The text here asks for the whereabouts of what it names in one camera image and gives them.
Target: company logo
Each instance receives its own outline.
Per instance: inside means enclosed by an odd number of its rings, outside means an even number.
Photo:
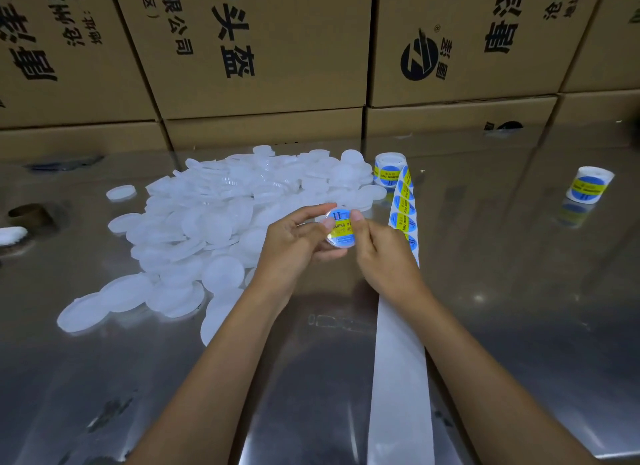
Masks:
[[[410,81],[420,81],[430,75],[437,65],[438,45],[419,29],[418,38],[413,40],[413,47],[407,44],[400,58],[402,74]]]

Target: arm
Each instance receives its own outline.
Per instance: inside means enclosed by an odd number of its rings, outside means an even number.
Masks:
[[[433,297],[402,232],[358,211],[351,211],[351,224],[366,280],[427,348],[483,463],[598,462]]]
[[[303,207],[269,226],[252,283],[140,440],[129,465],[227,463],[262,349],[298,277],[311,260],[346,254],[324,244],[333,219],[302,225],[335,205]]]

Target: hand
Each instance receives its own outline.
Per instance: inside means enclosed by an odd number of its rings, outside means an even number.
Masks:
[[[330,261],[347,254],[346,249],[337,249],[325,241],[335,224],[333,218],[303,224],[336,206],[336,203],[326,203],[301,207],[269,225],[249,287],[269,292],[279,302],[279,311],[289,301],[298,277],[311,261]]]
[[[401,230],[365,219],[357,209],[351,211],[351,227],[362,274],[389,303],[399,305],[429,292]]]

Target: stainless steel table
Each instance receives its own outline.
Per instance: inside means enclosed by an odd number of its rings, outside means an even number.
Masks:
[[[592,453],[636,454],[639,156],[615,148],[412,153],[422,271],[436,295]],[[57,223],[22,254],[0,256],[1,463],[123,461],[202,352],[203,311],[163,322],[142,307],[80,336],[55,324],[73,298],[138,270],[129,243],[106,223],[140,211],[144,185],[187,156],[111,155],[39,175],[0,166],[0,209],[42,202]],[[616,179],[571,229],[557,222],[563,191],[586,163]],[[109,203],[106,190],[124,183],[138,197]],[[374,207],[374,218],[387,214]],[[303,276],[269,337],[232,462],[364,463],[376,304],[352,256]],[[430,376],[436,463],[473,463],[435,369]]]

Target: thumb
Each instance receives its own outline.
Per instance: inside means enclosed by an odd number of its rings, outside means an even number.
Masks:
[[[358,255],[375,252],[375,248],[371,242],[369,222],[364,218],[362,212],[357,209],[352,209],[350,219],[353,236],[356,238],[356,252]]]
[[[309,246],[314,249],[329,235],[335,225],[335,219],[326,218],[323,219],[321,223],[307,223],[307,225],[311,226],[311,228],[302,237],[306,239]]]

